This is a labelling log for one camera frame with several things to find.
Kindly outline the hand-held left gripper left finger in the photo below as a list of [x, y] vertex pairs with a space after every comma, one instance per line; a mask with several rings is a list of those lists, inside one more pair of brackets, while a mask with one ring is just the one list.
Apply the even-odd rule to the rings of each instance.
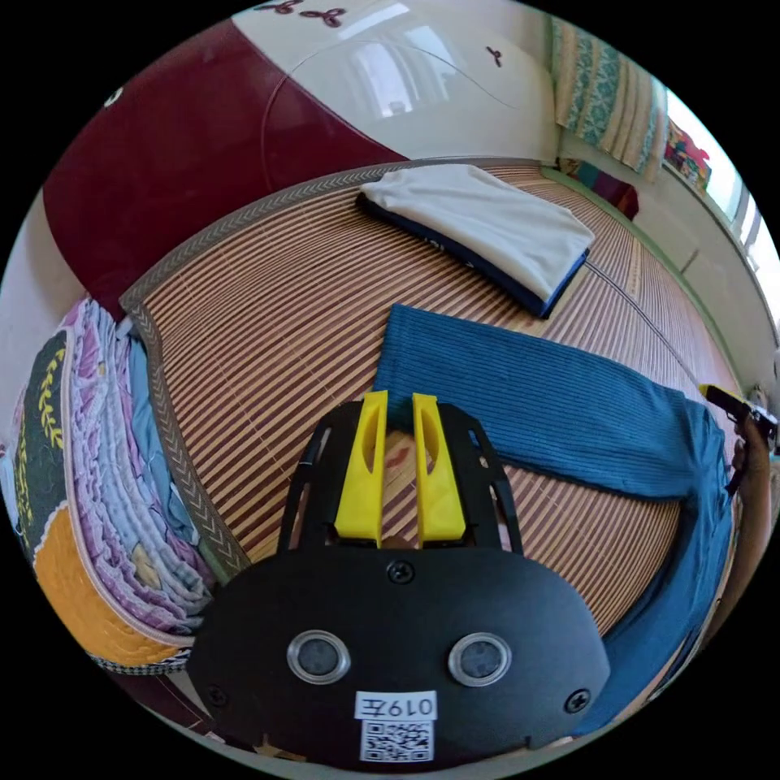
[[363, 397], [336, 513], [341, 541], [381, 545], [387, 414], [386, 391]]

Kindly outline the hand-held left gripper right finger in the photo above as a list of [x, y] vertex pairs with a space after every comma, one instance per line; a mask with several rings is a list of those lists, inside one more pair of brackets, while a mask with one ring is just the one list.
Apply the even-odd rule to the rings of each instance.
[[466, 520], [453, 461], [435, 396], [412, 396], [418, 542], [422, 546], [459, 545]]

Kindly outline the person's right hand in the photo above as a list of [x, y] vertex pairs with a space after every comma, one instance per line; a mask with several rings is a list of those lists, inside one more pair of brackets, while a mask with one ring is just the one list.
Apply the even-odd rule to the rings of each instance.
[[765, 492], [770, 482], [770, 457], [767, 440], [751, 417], [734, 427], [738, 439], [734, 444], [731, 466], [741, 474], [739, 492], [743, 499], [748, 494]]

